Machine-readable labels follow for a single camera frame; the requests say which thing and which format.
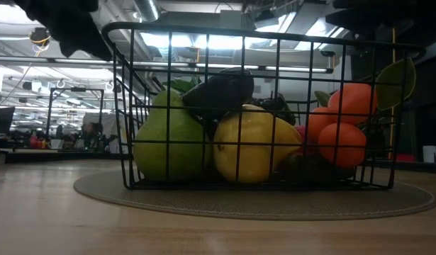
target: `pear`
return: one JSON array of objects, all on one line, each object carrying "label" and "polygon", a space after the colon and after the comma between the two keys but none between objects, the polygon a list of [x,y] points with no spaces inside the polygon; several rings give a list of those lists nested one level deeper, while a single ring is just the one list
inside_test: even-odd
[{"label": "pear", "polygon": [[[167,91],[158,93],[154,106],[167,106]],[[170,91],[170,106],[184,106],[179,94]],[[167,109],[153,108],[140,127],[136,140],[166,141]],[[203,128],[183,109],[170,109],[169,141],[202,142]],[[205,166],[211,158],[211,146],[205,146]],[[202,144],[169,144],[169,178],[166,178],[166,144],[134,144],[134,160],[145,179],[150,181],[187,181],[202,170]]]},{"label": "pear", "polygon": [[[263,108],[244,105],[244,109],[263,110]],[[240,164],[238,182],[259,183],[269,178],[271,159],[270,146],[273,134],[273,118],[271,113],[243,112],[241,120],[241,142],[257,142],[267,145],[240,145]],[[229,113],[219,122],[214,142],[238,141],[239,114]],[[286,121],[276,118],[274,143],[292,144],[291,146],[274,146],[273,170],[295,152],[301,144],[301,136],[296,128]],[[236,181],[237,145],[214,144],[213,159],[217,170],[228,181]]]}]

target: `round woven placemat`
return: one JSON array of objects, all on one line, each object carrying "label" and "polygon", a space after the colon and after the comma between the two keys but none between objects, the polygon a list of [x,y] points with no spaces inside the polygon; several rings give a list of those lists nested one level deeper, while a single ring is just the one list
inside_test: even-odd
[{"label": "round woven placemat", "polygon": [[129,191],[120,171],[78,179],[74,189],[109,203],[165,213],[247,220],[354,220],[408,215],[436,197],[396,183],[390,191]]}]

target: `tangerine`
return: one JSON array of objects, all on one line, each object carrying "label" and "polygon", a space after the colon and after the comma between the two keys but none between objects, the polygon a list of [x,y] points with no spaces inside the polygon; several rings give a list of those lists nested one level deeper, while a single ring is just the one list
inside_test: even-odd
[{"label": "tangerine", "polygon": [[[338,146],[365,146],[366,135],[353,125],[347,123],[333,123],[325,127],[318,138],[319,145],[335,145],[337,125],[339,128],[339,142]],[[320,147],[320,153],[330,163],[334,163],[335,148],[334,147]],[[336,166],[340,167],[353,167],[360,164],[364,160],[363,147],[338,147]]]},{"label": "tangerine", "polygon": [[[326,107],[317,107],[312,110],[313,113],[328,113],[328,108]],[[322,132],[323,128],[326,128],[328,125],[335,123],[335,121],[330,117],[331,115],[318,115],[318,114],[310,114],[309,115],[309,124],[308,124],[308,140],[311,142],[317,143],[318,136]]]},{"label": "tangerine", "polygon": [[[340,89],[337,90],[328,101],[330,113],[339,113]],[[376,92],[372,101],[372,114],[376,109]],[[364,114],[367,116],[343,115],[341,122],[356,125],[367,120],[370,113],[371,86],[368,84],[345,84],[342,93],[342,113],[345,114]],[[332,119],[337,122],[337,115],[332,115]]]}]

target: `green pear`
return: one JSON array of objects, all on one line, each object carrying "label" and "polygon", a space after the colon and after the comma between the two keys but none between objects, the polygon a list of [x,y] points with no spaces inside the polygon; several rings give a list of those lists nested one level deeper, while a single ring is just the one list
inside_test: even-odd
[{"label": "green pear", "polygon": [[[167,91],[161,91],[154,106],[167,106]],[[170,91],[170,106],[184,106],[179,94]],[[202,142],[203,128],[183,109],[170,109],[169,141]],[[153,108],[140,127],[137,140],[166,141],[167,109]],[[202,144],[169,144],[169,179],[166,179],[166,144],[134,144],[134,160],[139,171],[150,181],[187,181],[202,171]],[[211,158],[211,146],[205,146],[205,166]]]}]

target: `wooden table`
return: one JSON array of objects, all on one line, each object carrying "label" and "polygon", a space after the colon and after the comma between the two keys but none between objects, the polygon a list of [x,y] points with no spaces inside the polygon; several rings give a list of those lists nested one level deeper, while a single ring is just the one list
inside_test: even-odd
[{"label": "wooden table", "polygon": [[[86,174],[119,161],[0,168],[0,255],[436,254],[436,208],[378,220],[269,222],[158,213],[76,193]],[[436,194],[436,174],[397,172]]]}]

